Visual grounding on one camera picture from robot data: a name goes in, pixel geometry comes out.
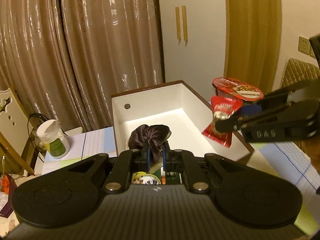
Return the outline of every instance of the green label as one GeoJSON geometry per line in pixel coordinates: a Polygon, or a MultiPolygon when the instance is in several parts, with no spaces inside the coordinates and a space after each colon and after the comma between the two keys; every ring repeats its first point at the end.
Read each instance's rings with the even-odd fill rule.
{"type": "Polygon", "coordinates": [[[64,147],[61,140],[58,138],[50,143],[49,152],[53,157],[59,157],[60,155],[66,152],[66,148],[64,147]]]}

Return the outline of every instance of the curtain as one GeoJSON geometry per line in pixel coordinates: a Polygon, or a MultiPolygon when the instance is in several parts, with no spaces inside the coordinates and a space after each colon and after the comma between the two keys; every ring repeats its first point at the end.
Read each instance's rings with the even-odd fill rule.
{"type": "Polygon", "coordinates": [[[0,0],[0,90],[64,130],[112,125],[111,94],[162,82],[153,0],[0,0]]]}
{"type": "Polygon", "coordinates": [[[267,93],[272,89],[281,40],[281,0],[226,0],[224,74],[267,93]]]}

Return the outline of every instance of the white cabinet door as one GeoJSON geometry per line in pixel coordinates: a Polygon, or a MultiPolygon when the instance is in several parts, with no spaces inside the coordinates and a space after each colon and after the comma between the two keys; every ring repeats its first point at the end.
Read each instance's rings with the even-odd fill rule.
{"type": "Polygon", "coordinates": [[[212,80],[223,76],[226,49],[225,0],[159,0],[166,81],[184,80],[206,100],[212,80]],[[188,43],[183,40],[181,6],[187,8],[188,43]],[[175,7],[180,7],[181,42],[175,7]]]}

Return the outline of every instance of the cabinet handle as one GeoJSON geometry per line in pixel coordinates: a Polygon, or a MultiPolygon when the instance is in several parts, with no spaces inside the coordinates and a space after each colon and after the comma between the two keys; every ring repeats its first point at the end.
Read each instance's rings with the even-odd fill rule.
{"type": "Polygon", "coordinates": [[[188,41],[187,8],[182,6],[183,40],[188,41]]]}
{"type": "Polygon", "coordinates": [[[180,8],[179,7],[176,7],[176,25],[177,25],[177,39],[181,40],[180,8]]]}

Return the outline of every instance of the ridged gray surface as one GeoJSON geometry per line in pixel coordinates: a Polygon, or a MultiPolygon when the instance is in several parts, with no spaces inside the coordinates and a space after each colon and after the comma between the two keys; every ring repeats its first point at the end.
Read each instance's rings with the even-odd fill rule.
{"type": "Polygon", "coordinates": [[[125,193],[105,197],[81,222],[56,229],[21,224],[6,240],[291,240],[301,235],[294,225],[269,230],[238,225],[207,195],[190,193],[184,185],[130,185],[125,193]]]}

